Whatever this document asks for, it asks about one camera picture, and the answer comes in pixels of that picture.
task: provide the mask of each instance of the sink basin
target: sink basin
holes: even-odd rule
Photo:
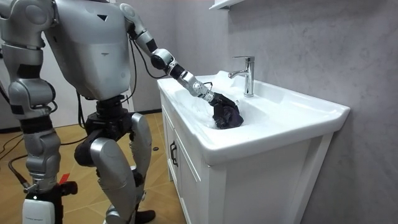
[[[206,101],[192,97],[174,79],[158,80],[159,89],[170,101],[176,116],[202,145],[203,157],[209,165],[333,133],[342,127],[350,110],[347,106],[259,81],[254,83],[254,97],[245,98],[244,78],[229,79],[224,71],[197,79],[212,82],[213,91],[235,101],[244,119],[238,128],[216,129],[213,108]]]

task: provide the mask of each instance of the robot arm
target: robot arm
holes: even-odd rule
[[[243,123],[236,104],[227,97],[212,92],[192,73],[178,64],[173,55],[166,49],[157,47],[149,31],[143,26],[141,18],[133,7],[122,3],[119,5],[126,18],[126,30],[137,45],[148,55],[152,65],[163,70],[186,88],[192,96],[202,98],[214,107],[213,119],[220,129],[239,127]]]

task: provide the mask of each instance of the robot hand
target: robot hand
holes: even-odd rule
[[[217,128],[228,129],[242,125],[243,118],[236,104],[222,94],[214,93],[214,99],[209,102],[214,107],[213,119]]]

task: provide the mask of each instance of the red clip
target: red clip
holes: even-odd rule
[[[63,184],[63,183],[65,183],[66,181],[68,181],[69,175],[70,175],[70,174],[63,174],[62,177],[61,177],[61,179],[60,179],[60,184]]]

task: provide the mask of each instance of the faucet handle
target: faucet handle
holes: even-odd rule
[[[244,58],[246,63],[252,63],[255,61],[255,56],[235,56],[233,58]]]

